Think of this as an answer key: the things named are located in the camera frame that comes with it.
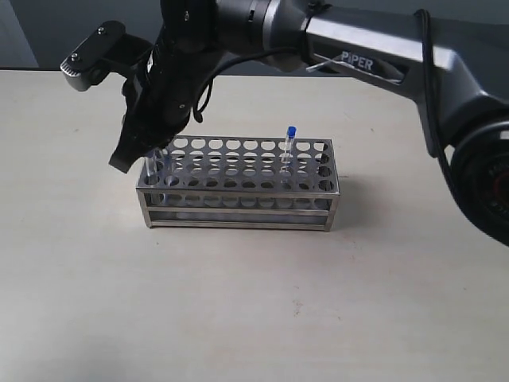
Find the robotic arm link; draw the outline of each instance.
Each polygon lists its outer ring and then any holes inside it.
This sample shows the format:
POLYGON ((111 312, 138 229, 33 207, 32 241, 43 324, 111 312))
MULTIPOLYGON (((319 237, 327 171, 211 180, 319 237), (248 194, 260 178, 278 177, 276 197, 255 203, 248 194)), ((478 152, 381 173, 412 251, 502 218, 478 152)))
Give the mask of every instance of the robotic arm link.
POLYGON ((113 167, 127 172, 191 115, 201 122, 197 102, 207 88, 210 98, 225 68, 245 60, 283 72, 306 66, 412 99, 461 211, 509 246, 509 25, 433 19, 432 28, 424 11, 384 14, 321 0, 161 0, 161 12, 154 45, 108 21, 61 65, 79 91, 110 72, 126 77, 113 167), (218 67, 225 53, 240 58, 218 67))

